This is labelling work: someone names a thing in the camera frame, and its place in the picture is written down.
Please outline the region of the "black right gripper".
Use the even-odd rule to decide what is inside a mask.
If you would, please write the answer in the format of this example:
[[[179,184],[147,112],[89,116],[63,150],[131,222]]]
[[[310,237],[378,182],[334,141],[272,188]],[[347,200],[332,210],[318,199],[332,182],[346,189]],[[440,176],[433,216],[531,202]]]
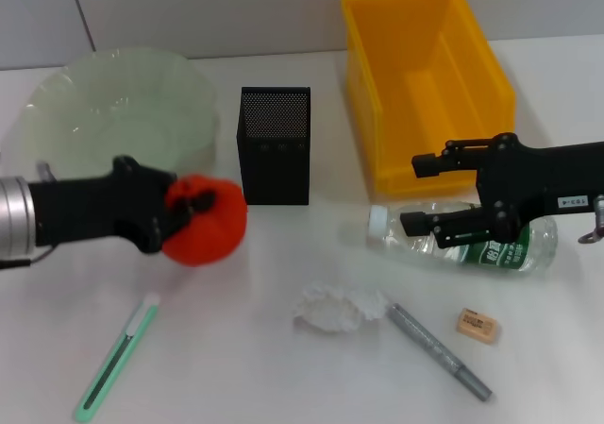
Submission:
[[[603,238],[603,143],[533,148],[511,133],[492,139],[449,140],[439,155],[416,155],[417,178],[473,171],[481,207],[455,212],[402,212],[409,237],[433,235],[439,248],[515,240],[531,221],[592,212],[583,240]]]

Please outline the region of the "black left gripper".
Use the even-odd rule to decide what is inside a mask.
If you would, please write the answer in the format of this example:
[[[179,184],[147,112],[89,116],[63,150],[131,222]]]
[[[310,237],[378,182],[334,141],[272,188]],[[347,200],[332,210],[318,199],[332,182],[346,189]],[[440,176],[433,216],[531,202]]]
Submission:
[[[30,182],[35,246],[58,246],[106,237],[128,240],[144,254],[161,251],[185,229],[193,210],[211,210],[214,190],[179,196],[168,208],[165,196],[176,175],[118,156],[97,178]]]

